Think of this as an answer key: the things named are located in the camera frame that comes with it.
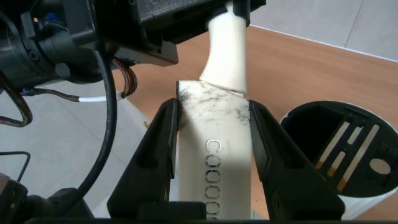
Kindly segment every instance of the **floor tile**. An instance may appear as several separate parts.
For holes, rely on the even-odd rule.
[[[346,47],[398,60],[398,1],[365,0]]]
[[[344,46],[361,4],[362,0],[268,0],[252,12],[251,24]]]
[[[96,156],[97,155],[87,157],[85,163],[75,166],[73,170],[64,175],[59,179],[59,181],[46,186],[46,188],[51,189],[51,192],[68,187],[77,188],[92,168],[94,161],[96,160]],[[85,201],[91,209],[96,208],[112,193],[126,167],[127,164],[117,158],[114,154],[109,155],[106,165],[99,175],[98,180],[85,196]]]
[[[70,83],[48,86],[68,94],[80,96],[98,96],[104,94],[102,83],[86,86]],[[100,141],[102,141],[106,127],[106,103],[74,103],[59,99]],[[128,163],[140,143],[146,127],[144,115],[128,101],[118,102],[118,125],[112,151],[116,156]]]
[[[45,186],[56,182],[88,157],[97,155],[100,141],[95,138],[55,98],[32,106],[34,120],[24,128],[0,126],[1,151],[28,151],[32,154],[22,183],[32,194],[46,194]],[[0,170],[10,170],[13,178],[23,158],[2,158]]]

